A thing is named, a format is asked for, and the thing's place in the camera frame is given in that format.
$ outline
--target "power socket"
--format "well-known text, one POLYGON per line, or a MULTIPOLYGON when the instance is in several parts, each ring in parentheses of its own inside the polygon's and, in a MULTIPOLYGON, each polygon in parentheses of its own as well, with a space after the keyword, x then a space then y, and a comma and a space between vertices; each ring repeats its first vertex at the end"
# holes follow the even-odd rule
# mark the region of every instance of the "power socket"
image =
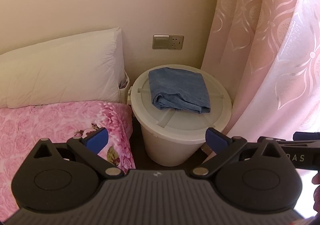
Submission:
POLYGON ((169 36, 168 49, 182 49, 184 36, 169 36))

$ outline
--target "blue gripper pad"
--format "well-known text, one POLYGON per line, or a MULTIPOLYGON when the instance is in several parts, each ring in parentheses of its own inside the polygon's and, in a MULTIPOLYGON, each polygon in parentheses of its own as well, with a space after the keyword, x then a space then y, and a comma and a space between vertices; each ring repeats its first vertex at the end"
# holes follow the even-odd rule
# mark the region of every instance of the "blue gripper pad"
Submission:
POLYGON ((214 128, 208 128, 205 132, 205 142, 213 152, 218 154, 232 143, 232 139, 214 128))
POLYGON ((93 153, 98 154, 108 143, 109 134, 106 128, 99 128, 81 140, 81 143, 93 153))
POLYGON ((295 132, 293 134, 293 141, 300 141, 300 140, 320 140, 320 132, 295 132))

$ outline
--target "pink curtain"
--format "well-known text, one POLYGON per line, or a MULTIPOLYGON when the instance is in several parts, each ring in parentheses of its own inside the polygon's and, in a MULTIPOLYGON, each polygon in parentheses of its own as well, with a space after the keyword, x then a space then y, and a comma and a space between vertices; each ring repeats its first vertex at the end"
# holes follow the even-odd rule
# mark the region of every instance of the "pink curtain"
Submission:
POLYGON ((227 89, 224 133, 320 131, 320 0, 218 0, 202 70, 227 89))

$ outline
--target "white plastic bucket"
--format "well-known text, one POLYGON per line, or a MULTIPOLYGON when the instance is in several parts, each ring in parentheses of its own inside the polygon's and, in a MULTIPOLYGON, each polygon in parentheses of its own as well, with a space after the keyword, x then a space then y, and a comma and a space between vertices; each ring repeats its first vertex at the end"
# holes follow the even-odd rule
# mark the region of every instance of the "white plastic bucket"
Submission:
POLYGON ((147 154, 163 166, 185 162, 205 142, 208 127, 222 131, 231 117, 231 100, 224 87, 210 74, 185 65, 162 65, 144 72, 134 82, 130 97, 132 110, 141 124, 147 154), (158 110, 153 106, 148 74, 162 67, 201 73, 209 93, 211 112, 177 112, 174 109, 158 110))

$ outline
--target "pillow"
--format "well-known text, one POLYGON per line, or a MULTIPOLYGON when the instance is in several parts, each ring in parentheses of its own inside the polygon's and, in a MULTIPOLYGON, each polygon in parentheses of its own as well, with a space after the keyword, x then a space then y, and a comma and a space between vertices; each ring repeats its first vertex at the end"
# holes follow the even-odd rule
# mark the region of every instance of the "pillow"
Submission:
POLYGON ((0 55, 0 108, 120 102, 120 28, 59 38, 0 55))

